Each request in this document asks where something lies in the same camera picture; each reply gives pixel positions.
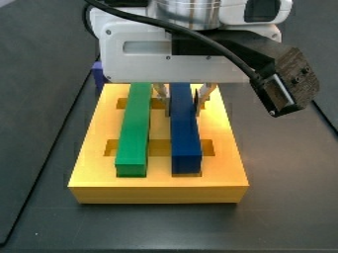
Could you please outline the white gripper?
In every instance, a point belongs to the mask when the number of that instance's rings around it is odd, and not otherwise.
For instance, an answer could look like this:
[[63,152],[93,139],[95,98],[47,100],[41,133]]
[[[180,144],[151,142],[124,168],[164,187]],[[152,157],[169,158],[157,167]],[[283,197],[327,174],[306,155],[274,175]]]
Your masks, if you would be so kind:
[[[244,30],[279,41],[276,24],[282,22],[280,7],[123,7],[128,14],[151,17],[171,22],[197,32]],[[175,35],[168,30],[119,18],[107,12],[92,9],[89,23],[99,38],[103,74],[108,81],[163,82],[153,83],[157,99],[165,106],[169,116],[169,91],[167,82],[222,82],[238,81],[242,73],[231,61],[210,48],[193,52],[197,46],[175,44]],[[204,83],[195,91],[195,115],[216,83]]]

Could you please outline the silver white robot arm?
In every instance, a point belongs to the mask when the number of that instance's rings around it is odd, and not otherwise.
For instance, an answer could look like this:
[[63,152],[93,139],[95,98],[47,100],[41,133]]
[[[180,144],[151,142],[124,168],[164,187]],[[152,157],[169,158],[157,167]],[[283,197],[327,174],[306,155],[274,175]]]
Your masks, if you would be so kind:
[[255,39],[280,41],[276,24],[291,0],[272,1],[272,14],[250,21],[250,0],[85,0],[89,25],[99,39],[103,75],[111,82],[188,82],[210,85],[247,76],[272,116],[286,110],[268,95],[271,85],[292,106],[282,76],[263,74],[239,49]]

